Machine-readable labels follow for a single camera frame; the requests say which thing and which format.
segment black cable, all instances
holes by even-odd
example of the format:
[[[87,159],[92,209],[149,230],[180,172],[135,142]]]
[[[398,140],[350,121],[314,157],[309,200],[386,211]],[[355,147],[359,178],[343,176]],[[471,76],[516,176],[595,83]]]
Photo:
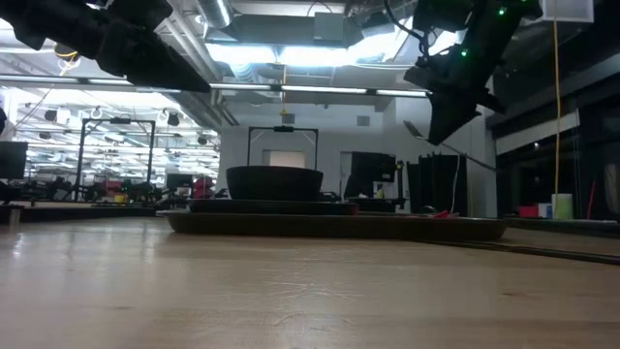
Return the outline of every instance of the black cable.
[[[310,16],[310,11],[311,11],[311,10],[314,8],[314,6],[315,6],[315,5],[317,5],[317,4],[321,4],[321,5],[325,6],[325,8],[326,8],[326,9],[328,9],[328,10],[329,10],[329,12],[330,12],[331,14],[333,14],[333,10],[332,10],[332,9],[331,9],[331,7],[330,7],[330,6],[328,6],[325,2],[323,2],[323,1],[315,1],[315,2],[313,2],[313,3],[312,3],[312,5],[310,5],[310,8],[308,9],[308,12],[306,13],[306,16]]]
[[[418,39],[420,42],[423,41],[423,38],[420,34],[400,24],[400,22],[394,16],[394,12],[391,10],[391,7],[389,6],[389,0],[384,0],[384,7],[386,8],[386,12],[387,12],[387,16],[389,17],[389,20],[391,20],[391,22],[394,23],[395,26],[397,26],[400,30],[406,32],[407,34],[413,36],[414,38]]]

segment hanging cable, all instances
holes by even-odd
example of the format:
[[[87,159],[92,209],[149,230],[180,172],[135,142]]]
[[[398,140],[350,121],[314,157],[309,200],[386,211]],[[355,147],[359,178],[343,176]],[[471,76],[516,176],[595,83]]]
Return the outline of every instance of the hanging cable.
[[[557,133],[555,134],[555,182],[553,218],[558,211],[558,191],[560,186],[560,123],[562,119],[562,95],[560,92],[560,45],[558,44],[558,0],[553,0],[553,48],[555,51],[555,97],[557,105]]]
[[[449,214],[454,213],[454,202],[456,201],[456,182],[458,181],[458,172],[461,169],[461,157],[456,155],[456,173],[454,174],[454,182],[452,183],[452,207],[449,209]]]
[[[308,12],[306,13],[306,16],[310,16],[310,11],[311,11],[311,10],[314,8],[314,6],[315,6],[315,5],[317,5],[317,4],[321,4],[321,5],[325,6],[325,8],[326,8],[326,9],[328,9],[328,10],[329,10],[329,12],[330,12],[331,14],[333,14],[333,10],[332,10],[332,9],[331,9],[331,7],[330,7],[330,6],[328,6],[326,3],[324,3],[323,1],[315,1],[315,2],[313,2],[313,3],[312,3],[312,5],[310,5],[310,8],[308,8]]]
[[[413,36],[414,38],[420,40],[421,42],[423,41],[423,38],[420,34],[400,24],[398,19],[396,19],[396,17],[394,16],[394,12],[392,11],[391,7],[389,6],[389,0],[384,0],[384,7],[386,8],[386,13],[389,17],[389,20],[391,20],[391,22],[394,23],[395,26],[397,26],[400,30],[406,32],[407,34]]]

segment yellow cable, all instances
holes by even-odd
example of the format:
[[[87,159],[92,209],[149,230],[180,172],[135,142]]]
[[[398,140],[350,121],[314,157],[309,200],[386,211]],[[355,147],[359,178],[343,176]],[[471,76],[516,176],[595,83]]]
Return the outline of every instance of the yellow cable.
[[[555,97],[557,104],[557,133],[555,134],[555,203],[553,217],[557,216],[558,190],[560,183],[560,122],[562,119],[562,95],[560,92],[560,45],[558,44],[558,0],[553,1],[553,46],[555,51]]]

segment fluorescent light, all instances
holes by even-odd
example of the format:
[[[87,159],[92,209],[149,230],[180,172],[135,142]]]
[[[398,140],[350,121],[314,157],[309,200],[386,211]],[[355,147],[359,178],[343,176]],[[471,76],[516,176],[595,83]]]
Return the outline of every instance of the fluorescent light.
[[[295,67],[341,67],[352,63],[344,48],[287,47],[280,63]]]
[[[125,79],[89,79],[88,81],[94,84],[106,84],[106,85],[114,85],[114,86],[133,86],[132,83],[128,82]]]
[[[238,46],[206,44],[211,58],[229,64],[273,63],[275,53],[265,46]]]
[[[79,83],[79,80],[75,78],[21,76],[21,75],[10,75],[10,74],[0,75],[0,81],[39,82],[39,83]]]
[[[426,92],[425,91],[408,91],[408,90],[377,90],[377,96],[426,97]]]
[[[325,92],[325,93],[341,93],[341,94],[365,94],[366,93],[365,88],[350,88],[350,87],[283,85],[282,90],[286,92]]]
[[[211,83],[212,89],[222,89],[222,90],[250,90],[250,91],[269,91],[271,90],[271,86],[265,84],[255,84],[255,83],[219,83],[214,82]]]
[[[451,48],[458,40],[458,35],[449,31],[444,31],[435,41],[435,45],[428,49],[428,54],[435,55],[446,48]]]

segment black monitor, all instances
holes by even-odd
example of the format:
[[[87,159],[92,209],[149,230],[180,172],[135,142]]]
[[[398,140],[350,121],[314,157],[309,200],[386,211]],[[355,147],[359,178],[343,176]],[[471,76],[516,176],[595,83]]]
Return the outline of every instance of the black monitor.
[[[368,181],[394,182],[395,172],[395,155],[353,152],[351,176]]]
[[[0,178],[23,179],[28,143],[0,142]]]
[[[191,188],[193,185],[193,174],[168,174],[166,177],[166,187],[169,189]]]

